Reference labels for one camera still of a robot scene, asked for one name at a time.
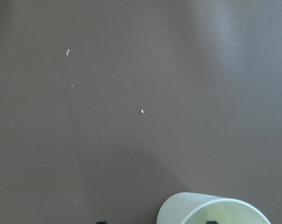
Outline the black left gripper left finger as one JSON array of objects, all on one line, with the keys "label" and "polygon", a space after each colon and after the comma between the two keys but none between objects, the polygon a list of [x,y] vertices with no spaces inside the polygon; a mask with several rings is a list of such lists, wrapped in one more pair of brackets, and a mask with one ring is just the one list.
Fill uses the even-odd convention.
[{"label": "black left gripper left finger", "polygon": [[107,221],[99,221],[99,222],[96,222],[96,224],[107,224]]}]

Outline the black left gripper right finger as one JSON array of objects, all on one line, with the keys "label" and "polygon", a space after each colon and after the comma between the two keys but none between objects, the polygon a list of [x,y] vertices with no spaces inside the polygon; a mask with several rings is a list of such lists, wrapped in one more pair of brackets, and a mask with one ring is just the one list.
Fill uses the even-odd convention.
[{"label": "black left gripper right finger", "polygon": [[206,224],[218,224],[218,222],[215,220],[207,220]]}]

